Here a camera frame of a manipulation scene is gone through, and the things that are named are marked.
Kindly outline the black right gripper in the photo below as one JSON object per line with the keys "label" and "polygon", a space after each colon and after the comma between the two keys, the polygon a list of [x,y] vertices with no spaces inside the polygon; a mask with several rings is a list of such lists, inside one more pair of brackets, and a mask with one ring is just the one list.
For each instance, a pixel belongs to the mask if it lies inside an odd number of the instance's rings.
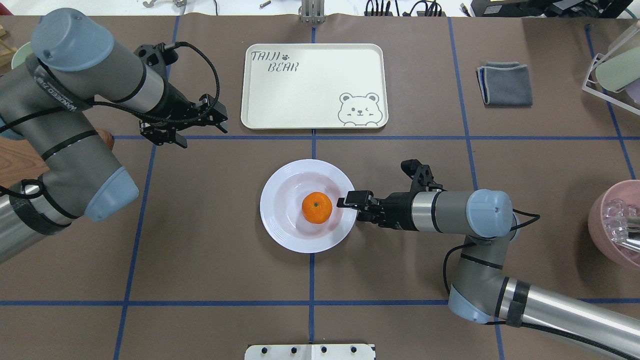
{"label": "black right gripper", "polygon": [[409,191],[376,198],[370,190],[348,191],[336,201],[338,208],[356,208],[356,221],[380,228],[402,231],[436,231],[432,212],[438,195],[444,191],[431,168],[417,159],[404,160],[402,172],[410,178]]}

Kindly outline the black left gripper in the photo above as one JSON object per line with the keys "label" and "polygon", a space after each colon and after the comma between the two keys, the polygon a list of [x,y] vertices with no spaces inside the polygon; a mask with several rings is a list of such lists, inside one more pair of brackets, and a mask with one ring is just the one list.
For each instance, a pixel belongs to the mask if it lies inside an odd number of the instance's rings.
{"label": "black left gripper", "polygon": [[[168,68],[178,61],[178,48],[193,50],[208,64],[214,74],[215,95],[205,93],[192,102],[169,83]],[[187,149],[187,139],[179,134],[182,130],[192,126],[214,126],[224,134],[229,132],[227,109],[219,101],[220,79],[217,70],[201,50],[191,43],[158,43],[140,45],[134,53],[149,67],[147,75],[159,75],[164,87],[158,103],[138,116],[142,137],[156,146],[173,144]]]}

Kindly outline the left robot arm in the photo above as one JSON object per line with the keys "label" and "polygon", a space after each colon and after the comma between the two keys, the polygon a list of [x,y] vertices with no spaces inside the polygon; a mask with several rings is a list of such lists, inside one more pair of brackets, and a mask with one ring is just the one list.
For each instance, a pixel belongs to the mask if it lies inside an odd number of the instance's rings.
{"label": "left robot arm", "polygon": [[190,101],[169,82],[187,41],[132,51],[110,30],[70,7],[41,18],[32,52],[1,77],[1,136],[27,141],[48,171],[1,189],[1,261],[6,262],[75,219],[98,222],[132,203],[139,190],[85,112],[96,106],[131,114],[151,143],[187,148],[180,131],[215,126],[227,133],[226,107],[215,95]]}

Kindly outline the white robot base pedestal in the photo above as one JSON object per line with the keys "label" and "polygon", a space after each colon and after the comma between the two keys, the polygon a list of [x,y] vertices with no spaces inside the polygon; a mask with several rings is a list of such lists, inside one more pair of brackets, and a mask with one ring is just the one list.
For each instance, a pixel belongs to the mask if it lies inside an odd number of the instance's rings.
{"label": "white robot base pedestal", "polygon": [[376,360],[374,344],[254,344],[247,347],[245,360]]}

